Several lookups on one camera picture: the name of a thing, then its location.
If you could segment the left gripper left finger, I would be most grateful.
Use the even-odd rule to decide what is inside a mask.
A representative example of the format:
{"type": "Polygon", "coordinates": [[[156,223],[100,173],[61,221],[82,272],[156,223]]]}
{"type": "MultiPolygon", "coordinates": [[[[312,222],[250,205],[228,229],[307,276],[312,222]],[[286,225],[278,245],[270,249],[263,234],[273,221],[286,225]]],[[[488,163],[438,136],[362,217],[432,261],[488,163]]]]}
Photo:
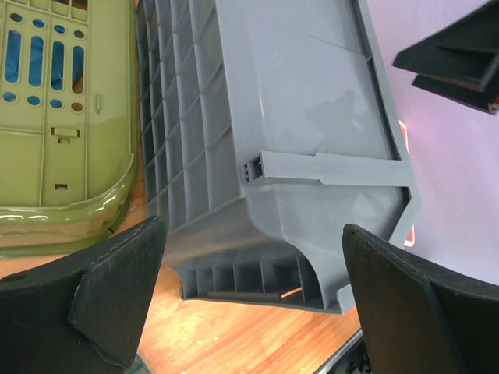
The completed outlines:
{"type": "Polygon", "coordinates": [[[167,228],[150,217],[1,279],[3,373],[124,373],[140,344],[167,228]]]}

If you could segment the grey plastic bin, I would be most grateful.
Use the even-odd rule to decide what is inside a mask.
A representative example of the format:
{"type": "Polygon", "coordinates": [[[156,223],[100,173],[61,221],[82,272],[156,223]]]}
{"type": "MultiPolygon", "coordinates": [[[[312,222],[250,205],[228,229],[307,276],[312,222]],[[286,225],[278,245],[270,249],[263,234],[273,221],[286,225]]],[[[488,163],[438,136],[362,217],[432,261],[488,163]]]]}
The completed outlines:
{"type": "Polygon", "coordinates": [[[184,300],[341,314],[358,224],[421,207],[365,1],[140,1],[148,215],[184,300]]]}

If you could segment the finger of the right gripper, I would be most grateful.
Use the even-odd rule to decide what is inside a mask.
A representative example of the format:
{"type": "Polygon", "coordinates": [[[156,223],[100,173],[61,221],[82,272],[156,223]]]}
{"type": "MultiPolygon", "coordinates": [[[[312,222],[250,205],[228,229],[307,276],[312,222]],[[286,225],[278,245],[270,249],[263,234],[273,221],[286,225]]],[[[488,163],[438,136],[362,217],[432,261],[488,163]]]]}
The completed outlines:
{"type": "Polygon", "coordinates": [[[393,66],[477,92],[498,78],[498,2],[400,51],[393,66]]]}
{"type": "Polygon", "coordinates": [[[498,113],[498,91],[479,92],[421,75],[416,76],[412,85],[489,115],[498,113]]]}

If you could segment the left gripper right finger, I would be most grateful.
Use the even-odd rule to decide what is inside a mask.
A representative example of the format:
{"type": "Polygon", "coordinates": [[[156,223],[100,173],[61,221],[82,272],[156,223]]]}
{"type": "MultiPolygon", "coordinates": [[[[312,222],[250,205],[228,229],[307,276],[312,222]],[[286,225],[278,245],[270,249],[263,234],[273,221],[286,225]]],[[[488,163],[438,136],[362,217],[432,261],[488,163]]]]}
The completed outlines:
{"type": "Polygon", "coordinates": [[[496,373],[498,287],[356,224],[342,248],[375,373],[496,373]]]}

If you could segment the olive green plastic basin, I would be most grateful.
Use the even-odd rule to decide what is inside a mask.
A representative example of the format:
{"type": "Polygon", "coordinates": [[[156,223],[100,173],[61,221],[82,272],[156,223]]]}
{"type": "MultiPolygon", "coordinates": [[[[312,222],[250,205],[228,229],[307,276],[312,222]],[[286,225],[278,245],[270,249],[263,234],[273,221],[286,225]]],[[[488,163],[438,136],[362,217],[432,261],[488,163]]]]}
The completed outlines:
{"type": "Polygon", "coordinates": [[[66,254],[109,238],[129,207],[138,164],[132,1],[4,1],[88,31],[84,112],[1,115],[1,255],[66,254]]]}

